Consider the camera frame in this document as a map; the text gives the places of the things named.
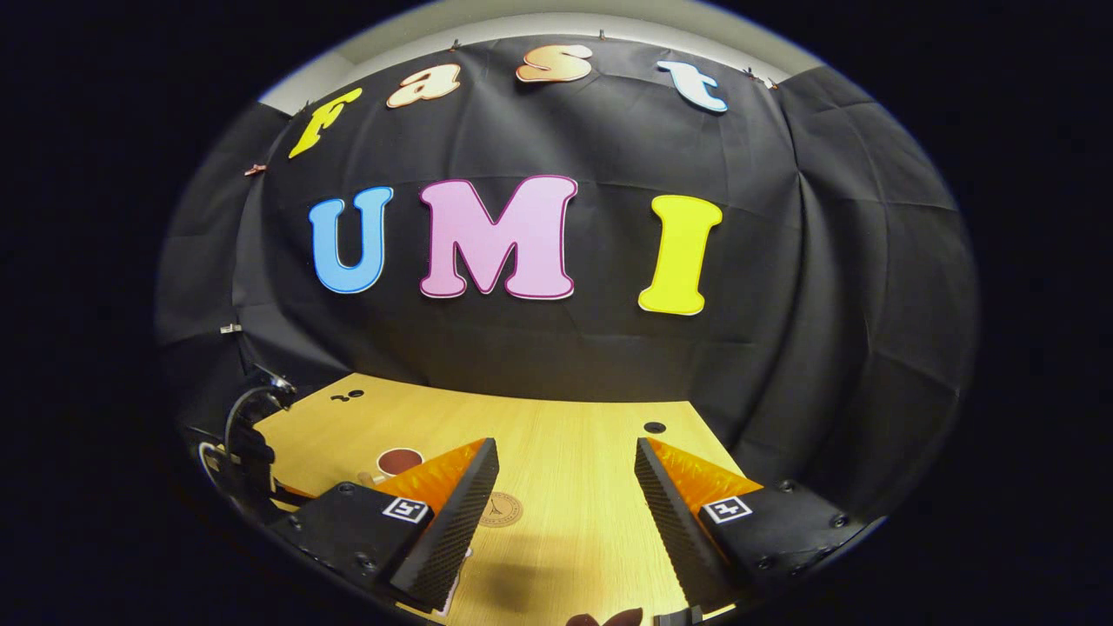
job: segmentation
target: pink letter m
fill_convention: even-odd
[[[514,189],[499,222],[492,222],[467,180],[442,180],[422,189],[430,209],[429,276],[421,291],[430,297],[456,297],[467,283],[456,273],[456,251],[480,292],[494,290],[510,252],[516,251],[506,291],[529,300],[572,295],[564,273],[564,211],[575,180],[531,176]]]

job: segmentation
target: wooden table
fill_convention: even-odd
[[[363,395],[331,399],[354,390]],[[649,434],[647,422],[667,430]],[[450,626],[564,626],[581,613],[603,623],[637,607],[649,626],[686,608],[633,473],[636,441],[649,434],[742,473],[688,402],[525,400],[351,374],[256,428],[275,449],[275,478],[311,493],[380,473],[391,448],[427,460],[495,439],[494,490],[520,500],[522,516],[480,525],[447,616],[420,614]]]

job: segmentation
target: screw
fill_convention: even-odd
[[[368,557],[364,552],[355,554],[355,563],[358,564],[359,567],[366,569],[367,571],[375,571],[375,561],[371,560],[371,557]]]

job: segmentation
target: blue letter u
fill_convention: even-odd
[[[392,197],[394,189],[390,187],[372,187],[356,194],[352,204],[359,209],[363,256],[352,267],[341,263],[336,250],[336,218],[344,211],[344,200],[325,200],[309,209],[313,264],[322,284],[336,293],[359,293],[375,284],[383,273],[383,209]]]

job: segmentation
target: black cloth backdrop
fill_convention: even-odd
[[[588,46],[591,74],[518,81],[525,52],[551,43]],[[659,60],[716,78],[729,110],[689,104]],[[404,78],[447,62],[462,68],[455,91],[385,107]],[[355,87],[363,94],[317,145],[288,159],[316,106]],[[873,518],[912,488],[957,414],[978,316],[962,218],[916,141],[830,68],[772,90],[656,46],[516,37],[406,61],[285,118],[264,105],[246,111],[171,226],[158,332],[167,371],[194,398],[183,423],[223,419],[214,407],[235,381],[206,359],[230,366],[233,345],[307,389],[362,372],[522,398],[689,400],[748,476],[799,479]],[[244,177],[264,160],[265,174]],[[575,293],[511,296],[511,257],[483,295],[457,258],[467,291],[424,296],[420,190],[467,179],[496,219],[518,184],[541,174],[579,185],[564,244]],[[314,272],[308,211],[345,202],[338,246],[353,264],[352,197],[376,186],[394,189],[383,273],[365,292],[334,293]],[[700,278],[707,304],[690,317],[637,303],[660,244],[650,203],[664,194],[723,213]],[[218,334],[233,322],[243,333]]]

